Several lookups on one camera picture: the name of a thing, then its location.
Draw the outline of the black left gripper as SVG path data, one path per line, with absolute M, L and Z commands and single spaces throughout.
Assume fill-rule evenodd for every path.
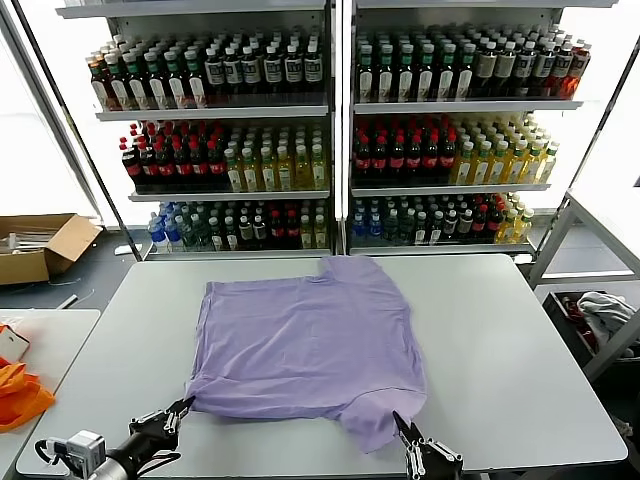
M 134 417 L 129 424 L 133 453 L 175 451 L 181 420 L 189 412 L 194 398 L 176 400 L 169 407 Z

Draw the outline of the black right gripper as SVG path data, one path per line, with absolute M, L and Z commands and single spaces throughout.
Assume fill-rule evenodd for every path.
M 403 417 L 392 411 L 398 435 L 405 447 L 408 473 L 417 473 L 420 479 L 458 480 L 462 476 L 463 457 L 444 443 L 422 435 L 414 422 L 407 424 Z M 420 461 L 417 465 L 416 449 L 419 447 Z

